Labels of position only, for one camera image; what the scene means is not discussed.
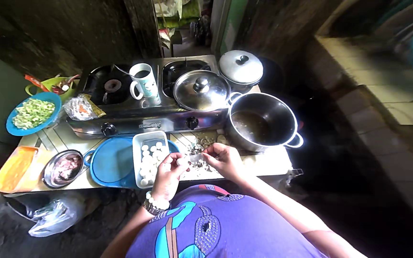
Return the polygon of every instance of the stainless steel stove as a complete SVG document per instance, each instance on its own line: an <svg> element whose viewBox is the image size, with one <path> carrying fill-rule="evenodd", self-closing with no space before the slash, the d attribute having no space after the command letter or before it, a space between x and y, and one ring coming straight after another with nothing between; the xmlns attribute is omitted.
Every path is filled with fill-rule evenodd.
<svg viewBox="0 0 413 258"><path fill-rule="evenodd" d="M183 74L193 70L211 70L219 74L214 55L188 56L145 60L151 65L156 78L159 96L135 100L130 95L130 76L114 65L84 71L78 92L91 95L91 100L106 115L89 121L67 119L75 134L81 138L132 136L139 133L162 130L167 133L202 129L218 129L223 126L227 108L211 112L189 111L181 108L173 98L173 86ZM129 71L132 65L121 64Z"/></svg>

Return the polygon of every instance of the white plastic container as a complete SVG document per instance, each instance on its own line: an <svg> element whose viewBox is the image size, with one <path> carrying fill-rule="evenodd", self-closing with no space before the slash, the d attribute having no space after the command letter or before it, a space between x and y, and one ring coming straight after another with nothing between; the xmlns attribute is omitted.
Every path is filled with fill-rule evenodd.
<svg viewBox="0 0 413 258"><path fill-rule="evenodd" d="M141 189L151 188L152 185L142 186L141 185L141 158L143 157L143 151L141 147L143 145L148 145L149 147L155 145L156 142L161 141L162 146L168 146L167 135L163 131L154 131L148 133L137 134L133 136L133 165L135 168L135 182Z"/></svg>

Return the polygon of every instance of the mug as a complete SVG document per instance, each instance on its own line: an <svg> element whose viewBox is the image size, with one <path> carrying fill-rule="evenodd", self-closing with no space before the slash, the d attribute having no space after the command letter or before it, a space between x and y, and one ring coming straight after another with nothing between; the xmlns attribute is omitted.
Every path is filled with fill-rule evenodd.
<svg viewBox="0 0 413 258"><path fill-rule="evenodd" d="M142 97L155 97L159 94L156 79L152 73L152 67L145 63L140 63L132 66L129 71L132 77L132 84L130 84L130 94L136 100ZM139 95L135 94L135 87L139 91Z"/></svg>

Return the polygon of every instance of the hand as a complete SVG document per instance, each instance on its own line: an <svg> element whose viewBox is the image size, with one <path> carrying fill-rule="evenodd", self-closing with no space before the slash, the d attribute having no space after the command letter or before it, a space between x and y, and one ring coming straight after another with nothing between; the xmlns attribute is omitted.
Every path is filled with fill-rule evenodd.
<svg viewBox="0 0 413 258"><path fill-rule="evenodd" d="M240 159L238 150L233 147L221 143L213 143L204 149L203 157L206 162L214 167L225 179L236 183L246 175L244 172L245 166Z"/></svg>
<svg viewBox="0 0 413 258"><path fill-rule="evenodd" d="M151 196L154 200L164 198L170 201L173 199L178 189L179 177L189 168L188 164L181 166L176 164L176 160L183 157L184 155L179 152L170 153L159 165L156 180L151 191Z"/></svg>

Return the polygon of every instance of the pot handle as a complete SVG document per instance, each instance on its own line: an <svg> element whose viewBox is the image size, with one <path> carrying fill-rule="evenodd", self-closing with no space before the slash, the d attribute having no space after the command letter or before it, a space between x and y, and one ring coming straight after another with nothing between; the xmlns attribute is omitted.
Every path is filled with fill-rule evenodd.
<svg viewBox="0 0 413 258"><path fill-rule="evenodd" d="M235 97L235 98L232 99L232 96L234 96L234 95L243 95L243 94L241 94L240 92L236 92L236 91L232 92L229 96L229 99L227 100L227 103L229 103L229 105L232 105L232 103L234 102L234 99L237 98L237 97Z"/></svg>
<svg viewBox="0 0 413 258"><path fill-rule="evenodd" d="M302 146L302 144L304 144L304 139L302 138L302 136L299 133L295 133L295 135L299 138L299 143L296 145L285 144L285 146L290 148L299 148Z"/></svg>
<svg viewBox="0 0 413 258"><path fill-rule="evenodd" d="M87 158L87 156L94 154L95 150L89 150L85 155L84 155L84 165L86 165L87 167L90 167L90 163L85 161L85 159Z"/></svg>

